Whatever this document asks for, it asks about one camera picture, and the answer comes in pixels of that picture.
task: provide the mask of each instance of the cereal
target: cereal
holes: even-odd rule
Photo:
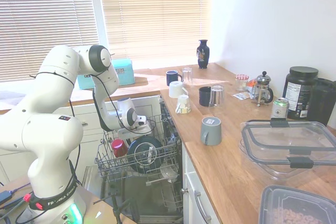
[[[321,220],[291,209],[275,208],[272,211],[274,224],[323,224]]]

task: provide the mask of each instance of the dark blue mug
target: dark blue mug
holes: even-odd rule
[[[178,81],[178,77],[181,77],[181,81],[183,81],[182,76],[176,70],[167,71],[166,76],[167,76],[167,86],[169,86],[169,84],[172,81]]]

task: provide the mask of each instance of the soda can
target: soda can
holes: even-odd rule
[[[287,118],[289,101],[286,98],[279,98],[273,102],[271,118]]]

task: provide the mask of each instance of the dishwasher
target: dishwasher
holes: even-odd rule
[[[164,102],[161,114],[148,121],[151,133],[160,142],[140,145],[134,154],[116,157],[111,143],[118,138],[115,131],[104,132],[98,146],[95,165],[87,167],[83,186],[114,207],[132,201],[135,206],[122,209],[136,223],[183,223],[182,142]],[[125,140],[128,150],[135,139]]]

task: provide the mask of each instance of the drinking glass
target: drinking glass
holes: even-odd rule
[[[224,87],[214,85],[211,87],[209,107],[220,107],[224,105]]]
[[[193,74],[192,68],[186,67],[182,69],[182,80],[184,86],[192,86],[193,85]]]

